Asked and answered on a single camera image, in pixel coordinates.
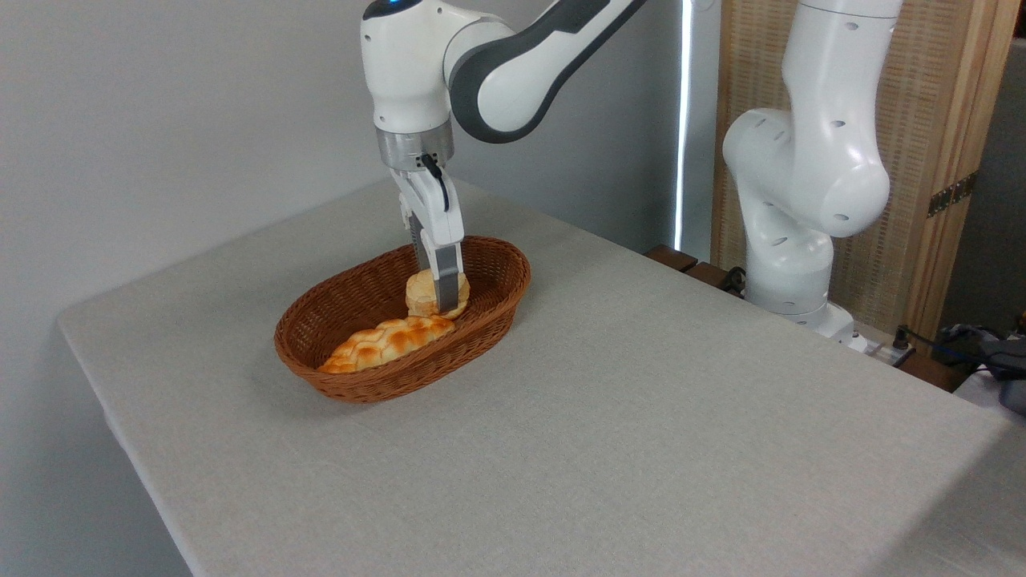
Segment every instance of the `black cable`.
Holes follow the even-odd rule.
[[[959,364],[976,364],[976,363],[973,362],[972,360],[945,360],[945,361],[941,362],[941,364],[943,364],[945,367],[950,367],[951,369],[954,369],[955,367],[958,367]]]
[[[424,167],[431,172],[431,176],[442,187],[442,200],[445,202],[445,211],[448,213],[448,190],[445,189],[445,180],[442,179],[442,169],[438,167],[438,162],[430,154],[422,154],[418,160],[421,161],[421,164],[424,164]]]
[[[741,267],[734,267],[726,271],[726,287],[737,291],[739,295],[745,293],[745,281],[748,280],[748,273]]]
[[[957,356],[957,357],[960,357],[960,358],[964,358],[965,360],[969,360],[971,362],[976,362],[977,364],[987,364],[988,367],[990,367],[992,369],[999,369],[1001,371],[1008,371],[1009,373],[1012,373],[1013,375],[1026,375],[1026,371],[1023,371],[1019,367],[1013,367],[1011,364],[1004,364],[1002,362],[994,362],[994,361],[990,360],[991,356],[995,356],[996,354],[1007,354],[1007,353],[998,352],[998,353],[994,353],[994,354],[987,355],[987,356],[976,356],[974,354],[965,354],[965,353],[962,353],[962,352],[951,350],[951,349],[949,349],[949,348],[947,348],[945,346],[942,346],[939,343],[935,343],[931,339],[928,339],[928,338],[923,337],[922,335],[919,335],[919,334],[915,333],[914,331],[912,331],[911,329],[909,329],[905,324],[902,324],[902,325],[898,326],[898,332],[899,332],[899,335],[902,334],[902,333],[907,334],[907,335],[911,335],[916,340],[922,341],[923,343],[926,343],[928,345],[930,345],[930,346],[934,347],[935,349],[940,350],[940,351],[942,351],[942,352],[944,352],[946,354],[950,354],[952,356]]]
[[[976,335],[981,338],[983,338],[984,335],[987,335],[997,339],[998,341],[1004,339],[997,331],[980,324],[952,324],[951,326],[941,329],[940,334],[944,336],[941,343],[950,343],[966,335]]]

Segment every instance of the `cable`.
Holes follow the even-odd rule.
[[[422,154],[418,160],[421,161],[421,164],[424,164],[424,167],[427,168],[428,171],[431,172],[431,176],[438,181],[439,185],[441,185],[442,200],[445,202],[445,211],[448,213],[448,190],[445,189],[445,180],[442,179],[442,169],[438,167],[438,162],[435,161],[434,157],[430,154]]]
[[[971,362],[976,362],[977,364],[986,364],[986,366],[988,366],[991,369],[999,369],[1001,371],[1008,371],[1009,373],[1012,373],[1013,375],[1026,375],[1026,371],[1023,371],[1019,367],[1013,367],[1011,364],[1004,364],[1004,363],[1001,363],[1001,362],[994,362],[994,361],[990,360],[991,356],[995,356],[996,354],[1005,354],[1005,353],[994,353],[994,354],[988,355],[988,356],[976,356],[974,354],[965,354],[965,353],[962,353],[962,352],[951,350],[951,349],[949,349],[949,348],[947,348],[947,347],[945,347],[945,346],[943,346],[943,345],[941,345],[939,343],[936,343],[936,342],[932,341],[931,339],[928,339],[928,338],[923,337],[922,335],[919,335],[919,334],[915,333],[914,331],[912,331],[911,329],[909,329],[908,325],[905,325],[905,324],[902,324],[902,325],[898,326],[898,335],[895,336],[895,341],[898,341],[899,340],[899,336],[901,336],[902,334],[904,334],[904,335],[910,335],[910,336],[914,337],[916,340],[922,341],[923,343],[926,343],[928,345],[930,345],[930,346],[934,347],[935,349],[937,349],[939,351],[942,351],[942,352],[944,352],[946,354],[950,354],[952,356],[957,356],[957,357],[960,357],[960,358],[964,358],[965,360],[969,360]]]
[[[1001,341],[1003,337],[997,331],[983,325],[974,324],[952,324],[951,326],[946,326],[941,329],[940,334],[944,337],[941,343],[950,343],[952,341],[958,340],[960,337],[966,335],[976,335],[980,337],[981,340],[987,341]]]
[[[748,273],[745,269],[741,267],[734,267],[733,269],[726,271],[726,287],[727,290],[737,291],[739,295],[745,294],[745,281],[748,279]]]

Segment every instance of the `woven panel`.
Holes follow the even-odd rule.
[[[753,108],[789,108],[781,63],[796,6],[795,0],[733,2],[721,56],[726,67],[721,127]],[[938,110],[950,100],[966,6],[961,0],[905,0],[877,94],[877,141],[891,175],[891,200],[873,227],[834,241],[831,300],[882,330],[900,322],[911,283],[915,254],[909,252],[919,244],[925,218],[919,208],[931,194],[936,163]],[[721,163],[717,170],[726,168]],[[713,259],[721,268],[744,266],[737,189],[727,174],[717,175],[717,183],[720,219]]]

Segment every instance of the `braided bread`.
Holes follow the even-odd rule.
[[[322,373],[354,373],[385,364],[452,332],[456,324],[440,316],[409,316],[386,320],[358,331],[339,345],[318,369]]]

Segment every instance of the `metal hinge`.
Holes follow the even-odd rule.
[[[943,213],[948,206],[957,204],[961,202],[963,198],[973,194],[973,189],[976,187],[976,176],[978,174],[979,171],[973,172],[972,175],[930,197],[930,211],[926,214],[926,217],[929,218],[939,213]]]

